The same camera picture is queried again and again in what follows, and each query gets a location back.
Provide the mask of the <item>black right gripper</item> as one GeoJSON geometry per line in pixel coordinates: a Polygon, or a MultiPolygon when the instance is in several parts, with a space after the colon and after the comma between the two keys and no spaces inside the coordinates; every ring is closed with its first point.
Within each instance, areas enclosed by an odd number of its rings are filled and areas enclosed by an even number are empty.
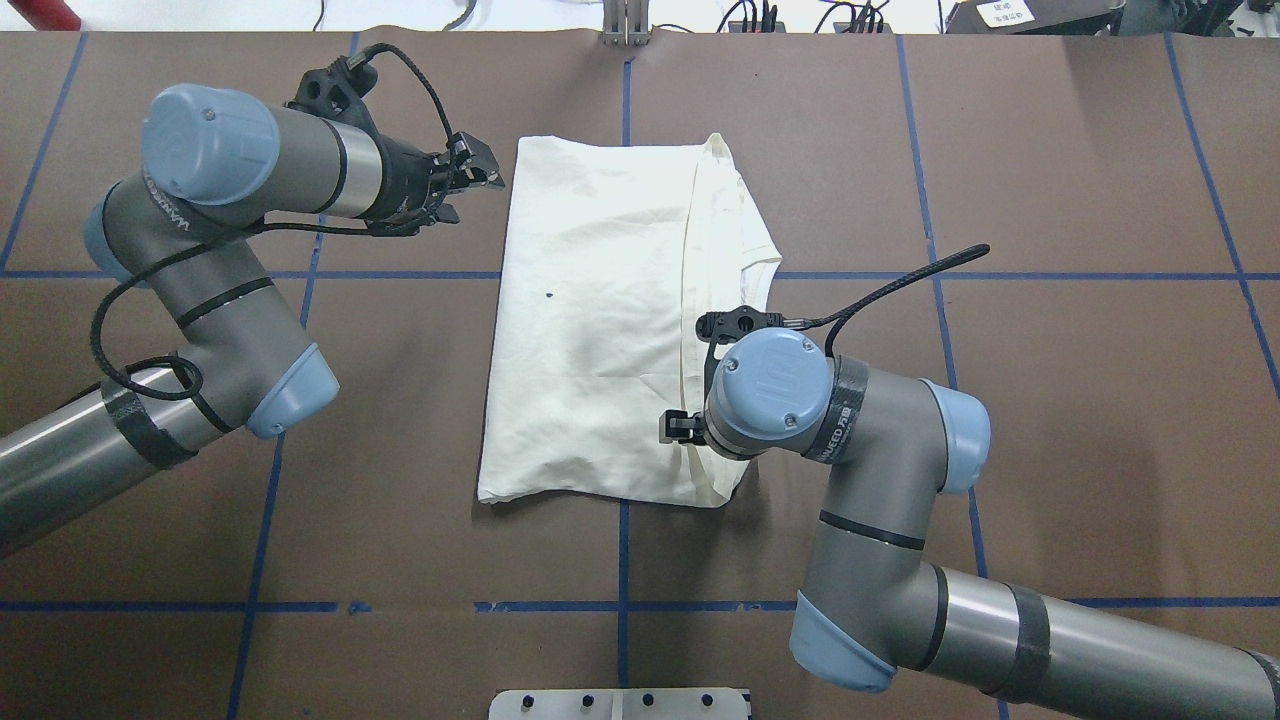
{"type": "Polygon", "coordinates": [[[659,419],[658,441],[662,445],[709,445],[707,419],[700,413],[667,409],[659,419]]]}

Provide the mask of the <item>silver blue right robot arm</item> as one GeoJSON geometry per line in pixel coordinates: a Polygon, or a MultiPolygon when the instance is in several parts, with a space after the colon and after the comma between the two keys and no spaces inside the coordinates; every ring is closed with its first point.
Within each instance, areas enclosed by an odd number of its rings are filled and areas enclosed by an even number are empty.
{"type": "Polygon", "coordinates": [[[814,676],[878,693],[900,669],[1085,719],[1275,719],[1277,660],[924,560],[940,495],[969,491],[991,428],[977,398],[828,356],[788,327],[698,331],[700,411],[666,443],[829,469],[788,642],[814,676]]]}

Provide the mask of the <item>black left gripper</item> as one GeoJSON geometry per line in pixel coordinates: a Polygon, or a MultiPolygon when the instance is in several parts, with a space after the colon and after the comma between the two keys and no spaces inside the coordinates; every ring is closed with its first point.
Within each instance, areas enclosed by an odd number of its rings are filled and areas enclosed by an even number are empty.
{"type": "Polygon", "coordinates": [[[375,200],[378,233],[457,225],[460,214],[445,201],[447,190],[506,188],[490,146],[467,132],[449,137],[448,154],[428,152],[399,140],[385,141],[384,150],[384,183],[375,200]]]}

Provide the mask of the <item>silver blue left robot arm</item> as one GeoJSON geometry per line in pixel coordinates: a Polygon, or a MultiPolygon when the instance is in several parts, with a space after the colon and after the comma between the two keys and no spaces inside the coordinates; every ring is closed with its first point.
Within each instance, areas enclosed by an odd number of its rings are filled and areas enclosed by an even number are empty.
{"type": "Polygon", "coordinates": [[[116,279],[90,327],[101,380],[3,439],[4,555],[238,428],[270,439],[334,400],[333,370],[248,245],[269,213],[411,236],[458,220],[449,195],[504,184],[479,138],[448,131],[425,152],[384,136],[342,79],[306,79],[283,108],[172,86],[142,155],[84,225],[116,279]]]}

